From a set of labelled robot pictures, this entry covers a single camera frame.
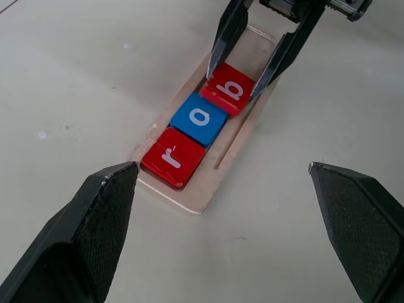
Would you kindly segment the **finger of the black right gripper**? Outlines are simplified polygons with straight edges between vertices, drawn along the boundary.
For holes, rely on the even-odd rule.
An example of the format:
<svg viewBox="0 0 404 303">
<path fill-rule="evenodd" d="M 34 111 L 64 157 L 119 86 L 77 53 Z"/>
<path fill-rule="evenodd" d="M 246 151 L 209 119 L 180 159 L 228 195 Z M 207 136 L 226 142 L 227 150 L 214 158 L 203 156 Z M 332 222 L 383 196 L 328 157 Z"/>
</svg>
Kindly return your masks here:
<svg viewBox="0 0 404 303">
<path fill-rule="evenodd" d="M 324 1 L 262 1 L 262 4 L 297 24 L 294 32 L 285 33 L 255 83 L 250 100 L 258 98 L 296 59 L 324 13 Z"/>
<path fill-rule="evenodd" d="M 231 0 L 220 18 L 208 63 L 206 79 L 228 58 L 248 23 L 248 9 L 253 1 Z"/>
</svg>

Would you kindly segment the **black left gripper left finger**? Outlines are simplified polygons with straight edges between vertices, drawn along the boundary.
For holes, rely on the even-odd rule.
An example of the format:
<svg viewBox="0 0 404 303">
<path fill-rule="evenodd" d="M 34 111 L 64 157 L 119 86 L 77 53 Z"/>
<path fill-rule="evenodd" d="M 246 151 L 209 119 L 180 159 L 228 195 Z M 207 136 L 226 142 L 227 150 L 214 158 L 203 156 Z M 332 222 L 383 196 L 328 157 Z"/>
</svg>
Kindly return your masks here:
<svg viewBox="0 0 404 303">
<path fill-rule="evenodd" d="M 1 284 L 1 302 L 105 302 L 126 240 L 137 162 L 89 175 Z"/>
</svg>

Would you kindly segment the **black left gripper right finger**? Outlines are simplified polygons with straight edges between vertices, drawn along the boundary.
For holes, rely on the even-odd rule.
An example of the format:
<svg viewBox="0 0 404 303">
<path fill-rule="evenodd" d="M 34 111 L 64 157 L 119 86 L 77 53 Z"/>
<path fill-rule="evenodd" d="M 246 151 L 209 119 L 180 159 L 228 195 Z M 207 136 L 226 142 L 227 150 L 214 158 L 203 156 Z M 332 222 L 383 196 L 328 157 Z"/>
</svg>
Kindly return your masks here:
<svg viewBox="0 0 404 303">
<path fill-rule="evenodd" d="M 362 302 L 403 302 L 403 206 L 373 177 L 309 165 L 328 238 Z"/>
</svg>

